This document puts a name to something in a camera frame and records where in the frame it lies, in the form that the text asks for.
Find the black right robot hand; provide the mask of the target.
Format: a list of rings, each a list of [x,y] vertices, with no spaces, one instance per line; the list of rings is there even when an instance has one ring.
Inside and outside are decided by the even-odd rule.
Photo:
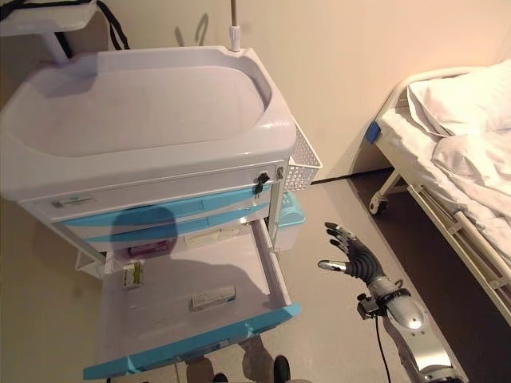
[[[348,261],[320,260],[320,269],[347,274],[362,280],[367,286],[378,278],[386,277],[377,257],[355,234],[337,223],[325,222],[324,225],[331,236],[330,244],[344,253]]]

